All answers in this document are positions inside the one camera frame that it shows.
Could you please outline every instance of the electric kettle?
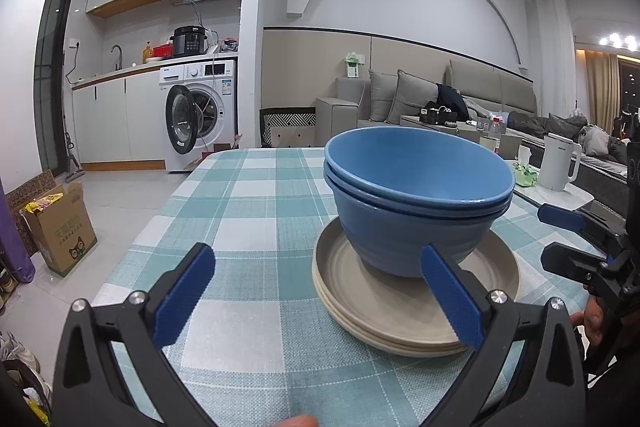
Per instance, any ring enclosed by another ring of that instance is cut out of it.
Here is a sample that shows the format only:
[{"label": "electric kettle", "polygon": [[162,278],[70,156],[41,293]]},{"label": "electric kettle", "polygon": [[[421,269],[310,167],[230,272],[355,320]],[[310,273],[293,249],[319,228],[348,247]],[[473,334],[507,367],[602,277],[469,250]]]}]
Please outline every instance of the electric kettle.
[{"label": "electric kettle", "polygon": [[[576,153],[574,172],[569,176],[572,153]],[[567,183],[578,177],[582,147],[568,138],[549,133],[545,136],[545,155],[542,156],[538,185],[562,192]]]}]

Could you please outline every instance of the stack of bowls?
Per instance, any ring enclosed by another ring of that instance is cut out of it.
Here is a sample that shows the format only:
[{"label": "stack of bowls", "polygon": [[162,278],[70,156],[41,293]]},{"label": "stack of bowls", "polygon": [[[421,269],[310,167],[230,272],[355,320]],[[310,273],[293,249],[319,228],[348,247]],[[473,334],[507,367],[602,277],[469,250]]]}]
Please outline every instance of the stack of bowls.
[{"label": "stack of bowls", "polygon": [[354,129],[325,146],[324,179],[357,254],[400,277],[421,277],[433,245],[461,262],[504,214],[515,180],[500,156],[425,129]]}]

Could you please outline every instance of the plate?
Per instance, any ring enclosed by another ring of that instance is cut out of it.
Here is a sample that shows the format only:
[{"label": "plate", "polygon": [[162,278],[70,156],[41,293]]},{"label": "plate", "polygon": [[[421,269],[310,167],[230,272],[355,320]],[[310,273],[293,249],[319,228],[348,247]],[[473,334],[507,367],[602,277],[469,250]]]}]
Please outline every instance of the plate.
[{"label": "plate", "polygon": [[324,304],[324,307],[327,309],[329,314],[341,327],[351,333],[358,340],[363,341],[365,344],[369,344],[369,346],[375,347],[380,351],[385,351],[386,353],[391,353],[392,355],[414,357],[416,359],[433,359],[436,357],[446,357],[447,355],[456,355],[457,353],[462,353],[465,349],[467,349],[460,343],[458,343],[456,346],[448,347],[446,349],[422,349],[420,347],[414,346],[403,346],[402,344],[393,343],[381,337],[377,337],[374,334],[369,333],[369,331],[363,330],[358,325],[352,323],[331,304],[331,301],[327,297],[324,283],[322,283],[322,279],[319,276],[318,270],[315,266],[312,275],[314,286],[316,287],[316,291],[318,292],[318,297],[322,304]]},{"label": "plate", "polygon": [[[396,277],[364,263],[344,235],[338,217],[320,233],[313,266],[331,306],[374,337],[418,349],[460,348],[424,280]],[[516,298],[520,286],[518,263],[494,232],[489,231],[460,266],[474,273],[488,291],[502,289]]]}]

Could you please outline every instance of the human hand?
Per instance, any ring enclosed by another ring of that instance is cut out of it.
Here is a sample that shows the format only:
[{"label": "human hand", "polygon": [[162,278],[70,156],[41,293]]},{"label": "human hand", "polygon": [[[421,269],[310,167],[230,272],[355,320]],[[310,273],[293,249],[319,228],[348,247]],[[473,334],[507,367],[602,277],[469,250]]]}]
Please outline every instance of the human hand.
[{"label": "human hand", "polygon": [[583,312],[575,312],[571,317],[571,324],[574,326],[584,326],[584,334],[587,336],[591,346],[599,346],[602,342],[602,320],[604,311],[598,305],[596,298],[589,295]]},{"label": "human hand", "polygon": [[318,427],[318,420],[308,414],[302,416],[296,416],[295,418],[289,418],[282,423],[278,423],[273,427]]}]

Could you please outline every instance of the tablecloth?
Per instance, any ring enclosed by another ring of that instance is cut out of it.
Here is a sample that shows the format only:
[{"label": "tablecloth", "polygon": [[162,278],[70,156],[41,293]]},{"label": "tablecloth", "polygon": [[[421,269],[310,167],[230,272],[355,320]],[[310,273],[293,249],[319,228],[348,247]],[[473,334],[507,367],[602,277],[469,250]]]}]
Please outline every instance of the tablecloth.
[{"label": "tablecloth", "polygon": [[[167,359],[221,427],[269,426],[309,413],[322,427],[416,427],[439,402],[469,354],[439,359],[388,355],[333,321],[311,279],[314,242],[337,215],[322,178],[324,151],[236,150],[209,156],[135,240],[94,301],[148,290],[196,241],[216,253],[216,273]],[[581,285],[546,273],[545,245],[594,251],[575,233],[540,223],[517,196],[494,222],[520,267],[519,300],[559,296],[569,311]],[[140,409],[156,415],[122,346],[116,354]],[[507,385],[510,356],[494,393]]]}]

